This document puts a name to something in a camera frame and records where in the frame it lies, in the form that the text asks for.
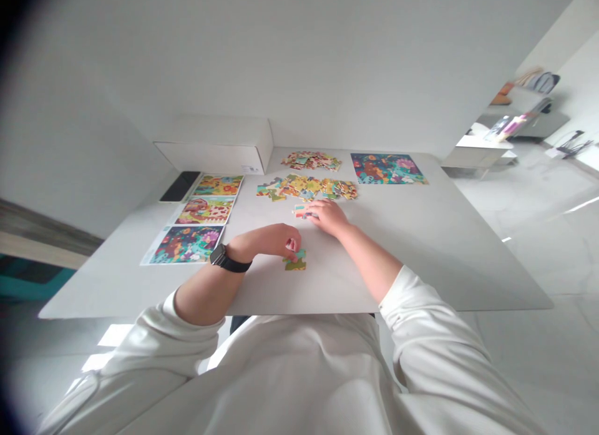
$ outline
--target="black phone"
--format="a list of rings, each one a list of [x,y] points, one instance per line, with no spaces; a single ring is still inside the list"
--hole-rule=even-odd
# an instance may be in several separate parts
[[[161,202],[181,202],[193,185],[200,172],[182,172],[166,193],[160,198]]]

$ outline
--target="hand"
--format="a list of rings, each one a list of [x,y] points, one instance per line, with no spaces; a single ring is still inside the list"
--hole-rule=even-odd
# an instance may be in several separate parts
[[[341,207],[329,198],[314,201],[306,211],[316,213],[317,217],[308,217],[308,220],[335,238],[351,226]]]
[[[300,246],[300,231],[279,223],[238,235],[226,246],[226,254],[242,263],[251,262],[257,254],[278,255],[296,262]]]

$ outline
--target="backpack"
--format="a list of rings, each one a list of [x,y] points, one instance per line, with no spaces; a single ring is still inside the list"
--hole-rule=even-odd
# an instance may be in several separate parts
[[[535,92],[548,94],[557,85],[559,80],[559,75],[554,75],[551,72],[544,72],[533,76],[526,85],[526,88],[534,90]]]

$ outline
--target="tile floor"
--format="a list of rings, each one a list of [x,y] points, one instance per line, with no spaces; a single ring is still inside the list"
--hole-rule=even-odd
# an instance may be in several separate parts
[[[519,142],[519,163],[479,174],[447,169],[455,184],[552,297],[555,308],[466,312],[495,364],[549,433],[595,434],[599,427],[599,180],[539,145]],[[13,340],[7,386],[27,430],[84,367],[106,361],[98,346],[111,325],[132,321],[35,319],[39,304],[4,312]],[[114,326],[118,343],[127,326]],[[222,329],[228,334],[228,327]],[[381,330],[383,352],[392,346]]]

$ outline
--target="white sweatshirt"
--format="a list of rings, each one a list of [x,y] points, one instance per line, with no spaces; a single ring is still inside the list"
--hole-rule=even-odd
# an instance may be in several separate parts
[[[406,266],[380,305],[406,394],[372,316],[256,316],[215,352],[222,321],[184,322],[173,296],[141,314],[41,433],[65,423],[60,433],[85,435],[545,433],[478,336]]]

